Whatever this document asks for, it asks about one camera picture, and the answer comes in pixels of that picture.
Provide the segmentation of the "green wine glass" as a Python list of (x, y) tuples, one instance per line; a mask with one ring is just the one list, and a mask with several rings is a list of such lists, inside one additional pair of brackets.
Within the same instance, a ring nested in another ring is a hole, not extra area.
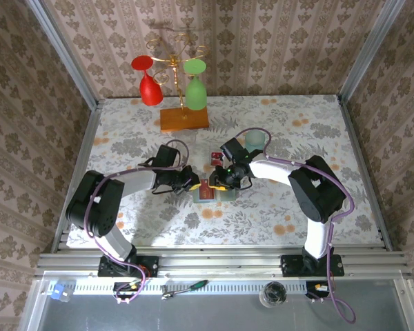
[(206, 64), (201, 59), (191, 59), (184, 64), (184, 72), (192, 76), (186, 88), (186, 105), (190, 110), (198, 111), (206, 107), (207, 91), (199, 79), (199, 75), (205, 70)]

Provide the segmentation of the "black connector box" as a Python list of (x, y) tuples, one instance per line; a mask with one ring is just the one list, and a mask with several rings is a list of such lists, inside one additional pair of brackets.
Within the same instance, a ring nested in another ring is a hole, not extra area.
[(329, 296), (328, 283), (326, 281), (307, 281), (306, 296), (309, 299), (323, 299)]
[(115, 282), (112, 288), (113, 297), (122, 301), (131, 300), (140, 289), (141, 281)]

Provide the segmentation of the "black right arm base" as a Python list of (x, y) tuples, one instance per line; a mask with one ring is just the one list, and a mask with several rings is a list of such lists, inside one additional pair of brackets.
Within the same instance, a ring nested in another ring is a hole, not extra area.
[[(282, 255), (280, 267), (284, 277), (325, 277), (327, 256), (321, 259), (314, 259), (310, 256), (302, 255)], [(342, 258), (338, 254), (330, 257), (330, 272), (334, 277), (345, 275)]]

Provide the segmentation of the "aluminium front rail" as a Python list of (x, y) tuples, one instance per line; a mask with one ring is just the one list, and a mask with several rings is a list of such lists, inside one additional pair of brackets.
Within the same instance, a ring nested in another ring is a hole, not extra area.
[[(266, 280), (283, 277), (282, 255), (302, 255), (302, 250), (277, 246), (139, 247), (137, 254), (159, 257), (160, 279)], [(342, 258), (343, 280), (407, 279), (411, 276), (411, 267), (401, 252), (379, 247), (338, 247), (335, 254)], [(60, 249), (54, 254), (42, 254), (35, 276), (95, 277), (101, 256), (96, 249)]]

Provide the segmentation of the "clear plastic container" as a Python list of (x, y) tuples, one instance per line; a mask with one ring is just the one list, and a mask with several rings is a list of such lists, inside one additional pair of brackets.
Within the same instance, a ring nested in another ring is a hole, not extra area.
[[(201, 203), (198, 198), (199, 189), (193, 191), (193, 202)], [(211, 202), (228, 202), (236, 200), (236, 192), (234, 190), (220, 191), (215, 190), (215, 200)]]

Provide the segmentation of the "aluminium side rail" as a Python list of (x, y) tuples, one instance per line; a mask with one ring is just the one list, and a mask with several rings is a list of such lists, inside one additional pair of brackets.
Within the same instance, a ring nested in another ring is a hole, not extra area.
[(79, 150), (75, 168), (72, 173), (72, 178), (70, 181), (66, 199), (64, 201), (63, 209), (59, 217), (59, 222), (58, 222), (58, 226), (55, 232), (55, 237), (52, 242), (52, 247), (50, 250), (52, 254), (57, 253), (59, 251), (61, 237), (63, 233), (67, 231), (70, 227), (70, 222), (66, 218), (66, 208), (68, 207), (68, 204), (70, 200), (72, 199), (76, 188), (78, 187), (84, 173), (86, 172), (88, 159), (90, 156), (90, 152), (92, 150), (92, 145), (95, 139), (97, 127), (99, 125), (99, 118), (101, 116), (101, 111), (102, 111), (103, 106), (104, 106), (104, 101), (98, 102), (96, 107), (90, 113), (90, 117), (88, 120), (88, 124), (86, 126), (86, 130), (84, 132), (83, 140), (81, 142), (81, 147)]
[(371, 181), (371, 178), (368, 173), (368, 169), (366, 166), (366, 162), (364, 159), (364, 156), (362, 154), (362, 149), (359, 144), (359, 140), (356, 135), (355, 127), (353, 125), (353, 122), (351, 121), (351, 117), (346, 105), (346, 102), (341, 98), (337, 97), (339, 106), (341, 108), (342, 117), (344, 119), (344, 123), (347, 129), (347, 133), (349, 135), (349, 138), (351, 140), (351, 145), (353, 147), (353, 151), (355, 154), (355, 158), (357, 160), (358, 168), (362, 177), (362, 181), (365, 187), (366, 195), (368, 197), (368, 200), (370, 202), (371, 210), (373, 213), (373, 217), (376, 222), (376, 226), (378, 228), (379, 233), (381, 234), (382, 242), (384, 244), (384, 247), (388, 251), (393, 251), (393, 245), (391, 242), (391, 238), (389, 236), (388, 230), (386, 228), (386, 224), (384, 221), (384, 218), (382, 216), (382, 212), (380, 210), (380, 205), (378, 203), (373, 182)]

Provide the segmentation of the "red credit card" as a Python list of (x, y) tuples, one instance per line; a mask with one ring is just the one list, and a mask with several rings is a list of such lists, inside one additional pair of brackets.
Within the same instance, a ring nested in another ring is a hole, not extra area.
[(215, 200), (215, 190), (208, 185), (207, 179), (201, 179), (198, 198), (201, 203)]

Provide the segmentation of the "grey metal shelf plate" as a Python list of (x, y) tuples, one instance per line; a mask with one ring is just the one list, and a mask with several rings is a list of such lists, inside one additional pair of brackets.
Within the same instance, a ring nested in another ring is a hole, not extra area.
[(33, 282), (18, 331), (414, 331), (410, 279), (343, 280), (331, 298), (287, 294), (266, 308), (257, 294), (140, 294), (130, 303), (109, 295), (72, 295), (60, 302), (44, 293), (51, 281), (96, 277), (42, 277)]

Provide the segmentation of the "pale green frosted cup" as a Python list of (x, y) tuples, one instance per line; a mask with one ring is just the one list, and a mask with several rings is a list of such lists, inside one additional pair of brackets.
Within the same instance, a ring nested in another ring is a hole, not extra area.
[(261, 130), (249, 130), (245, 136), (245, 149), (248, 152), (263, 150), (265, 146), (265, 133)]

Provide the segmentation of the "red wine glass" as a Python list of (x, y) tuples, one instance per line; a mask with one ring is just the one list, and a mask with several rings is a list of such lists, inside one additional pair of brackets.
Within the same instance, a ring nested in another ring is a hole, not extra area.
[(141, 55), (132, 60), (131, 66), (134, 70), (143, 72), (144, 76), (139, 85), (141, 100), (147, 106), (156, 106), (163, 100), (160, 85), (148, 74), (153, 65), (153, 59), (147, 55)]

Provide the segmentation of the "floral print tablecloth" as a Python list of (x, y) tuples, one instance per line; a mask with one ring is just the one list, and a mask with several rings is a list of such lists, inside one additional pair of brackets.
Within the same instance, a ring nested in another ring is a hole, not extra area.
[[(381, 246), (376, 224), (342, 111), (334, 95), (211, 97), (205, 130), (164, 134), (160, 106), (139, 99), (103, 103), (88, 169), (103, 174), (135, 168), (169, 143), (188, 154), (201, 179), (213, 167), (212, 152), (247, 129), (269, 131), (270, 156), (303, 162), (321, 156), (352, 196), (355, 210), (337, 220), (333, 243)], [(137, 246), (303, 245), (311, 236), (293, 191), (276, 181), (255, 179), (232, 201), (195, 202), (195, 194), (138, 192), (121, 201), (116, 225)]]

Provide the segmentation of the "aluminium frame post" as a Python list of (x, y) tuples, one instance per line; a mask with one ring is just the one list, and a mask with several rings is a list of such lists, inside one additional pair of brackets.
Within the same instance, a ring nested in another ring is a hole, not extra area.
[(352, 97), (404, 6), (404, 3), (405, 0), (385, 0), (384, 6), (376, 18), (375, 23), (338, 94), (340, 103), (347, 103)]
[(27, 0), (27, 2), (48, 40), (65, 65), (68, 74), (72, 77), (84, 101), (92, 112), (95, 111), (99, 103), (98, 99), (94, 95), (83, 70), (75, 59), (65, 37), (61, 34), (60, 28), (51, 15), (47, 5), (42, 0)]

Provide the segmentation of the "green-handled ratchet tool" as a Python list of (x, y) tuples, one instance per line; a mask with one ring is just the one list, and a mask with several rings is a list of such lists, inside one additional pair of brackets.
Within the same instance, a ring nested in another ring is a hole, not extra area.
[(204, 288), (207, 284), (208, 284), (208, 280), (202, 280), (202, 281), (198, 281), (198, 282), (196, 282), (196, 283), (194, 283), (194, 284), (192, 284), (192, 285), (190, 285), (186, 288), (183, 288), (181, 290), (173, 290), (173, 291), (170, 291), (168, 289), (167, 285), (163, 285), (161, 287), (161, 289), (162, 289), (161, 299), (162, 300), (167, 300), (167, 299), (173, 298), (177, 294), (183, 294), (183, 293), (187, 293), (187, 292), (194, 292), (194, 291), (197, 291), (201, 288)]

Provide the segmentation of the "blue plastic connector block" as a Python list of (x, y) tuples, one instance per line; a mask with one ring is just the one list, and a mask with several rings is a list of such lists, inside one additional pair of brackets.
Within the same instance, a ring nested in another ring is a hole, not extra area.
[(56, 283), (51, 294), (51, 298), (60, 302), (69, 302), (73, 295), (73, 289), (66, 284)]

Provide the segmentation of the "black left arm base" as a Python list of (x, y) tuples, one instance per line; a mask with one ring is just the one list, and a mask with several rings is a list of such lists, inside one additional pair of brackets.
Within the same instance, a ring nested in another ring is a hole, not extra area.
[(141, 273), (137, 268), (131, 266), (137, 265), (141, 268), (147, 278), (157, 277), (159, 257), (136, 255), (128, 257), (124, 263), (115, 262), (103, 255), (99, 261), (98, 273), (99, 277), (141, 277)]

